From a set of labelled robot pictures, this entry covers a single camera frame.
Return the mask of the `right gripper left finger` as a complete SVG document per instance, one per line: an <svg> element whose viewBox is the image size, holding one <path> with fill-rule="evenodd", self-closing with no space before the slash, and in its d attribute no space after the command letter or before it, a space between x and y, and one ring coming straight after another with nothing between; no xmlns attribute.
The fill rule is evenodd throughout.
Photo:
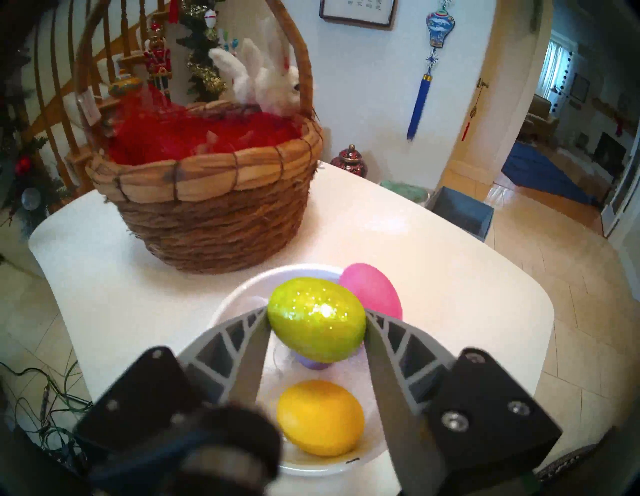
<svg viewBox="0 0 640 496"><path fill-rule="evenodd" d="M178 355L151 347L84 414L75 441L85 453L123 453L169 430L176 419L229 402L241 364L257 367L259 385L266 355L260 361L247 347L260 332L268 347L265 306L208 329Z"/></svg>

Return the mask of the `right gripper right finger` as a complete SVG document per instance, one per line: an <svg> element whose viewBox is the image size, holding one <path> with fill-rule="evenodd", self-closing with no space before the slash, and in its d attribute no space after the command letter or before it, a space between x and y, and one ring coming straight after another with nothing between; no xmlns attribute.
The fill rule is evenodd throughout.
<svg viewBox="0 0 640 496"><path fill-rule="evenodd" d="M366 312L369 373L402 495L470 495L540 466L563 432L488 352L453 356L425 331Z"/></svg>

